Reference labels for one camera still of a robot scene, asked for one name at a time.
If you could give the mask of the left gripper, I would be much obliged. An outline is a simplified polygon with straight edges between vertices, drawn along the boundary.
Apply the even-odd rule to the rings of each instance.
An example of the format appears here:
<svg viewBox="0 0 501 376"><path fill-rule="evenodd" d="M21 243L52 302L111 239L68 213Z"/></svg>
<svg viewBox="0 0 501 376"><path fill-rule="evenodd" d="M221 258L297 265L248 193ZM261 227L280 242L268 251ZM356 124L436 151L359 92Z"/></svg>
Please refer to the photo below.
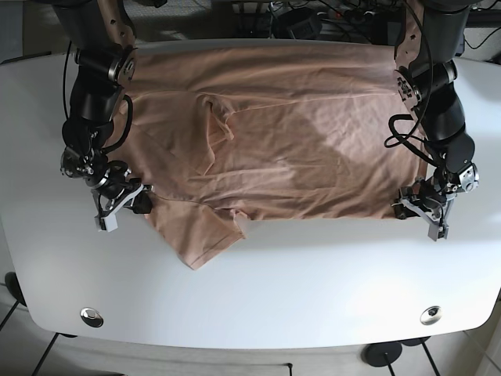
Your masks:
<svg viewBox="0 0 501 376"><path fill-rule="evenodd" d="M391 206L395 218L400 220L421 217L428 225L432 222L447 223L455 198L455 193L436 190L430 179L417 179L411 186L398 190L398 197Z"/></svg>

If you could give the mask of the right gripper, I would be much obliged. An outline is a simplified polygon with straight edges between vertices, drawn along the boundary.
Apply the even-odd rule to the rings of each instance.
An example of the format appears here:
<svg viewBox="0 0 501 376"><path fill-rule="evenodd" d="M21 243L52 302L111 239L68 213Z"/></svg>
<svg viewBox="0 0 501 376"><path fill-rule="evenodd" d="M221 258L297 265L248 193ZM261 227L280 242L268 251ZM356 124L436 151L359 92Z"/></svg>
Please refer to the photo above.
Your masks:
<svg viewBox="0 0 501 376"><path fill-rule="evenodd" d="M153 192L152 185L141 183L141 179L115 182L108 178L99 187L92 188L92 196L97 209L97 215L115 214L126 208L134 214L149 214L153 203L149 194Z"/></svg>

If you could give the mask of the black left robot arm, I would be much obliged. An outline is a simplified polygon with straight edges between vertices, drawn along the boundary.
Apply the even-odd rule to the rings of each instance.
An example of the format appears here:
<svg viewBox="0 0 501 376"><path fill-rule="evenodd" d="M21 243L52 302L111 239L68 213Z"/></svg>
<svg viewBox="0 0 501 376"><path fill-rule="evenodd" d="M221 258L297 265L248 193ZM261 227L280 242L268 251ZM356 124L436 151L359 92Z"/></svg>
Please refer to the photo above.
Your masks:
<svg viewBox="0 0 501 376"><path fill-rule="evenodd" d="M238 45L144 56L124 156L154 186L150 215L204 240L251 220L419 216L447 233L472 190L474 141L452 61L465 10L405 5L396 49Z"/></svg>

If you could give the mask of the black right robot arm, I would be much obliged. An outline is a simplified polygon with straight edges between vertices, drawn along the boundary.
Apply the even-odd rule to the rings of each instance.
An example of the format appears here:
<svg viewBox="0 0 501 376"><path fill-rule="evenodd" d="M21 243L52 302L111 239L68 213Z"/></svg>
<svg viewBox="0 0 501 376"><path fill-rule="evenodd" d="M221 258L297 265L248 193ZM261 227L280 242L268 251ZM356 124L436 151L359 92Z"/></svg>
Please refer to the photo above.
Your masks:
<svg viewBox="0 0 501 376"><path fill-rule="evenodd" d="M63 103L65 149L60 170L91 189L100 231L117 228L117 212L148 214L152 190L123 161L109 159L132 127L133 103L126 90L136 66L135 28L122 1L52 1L76 48L77 77Z"/></svg>

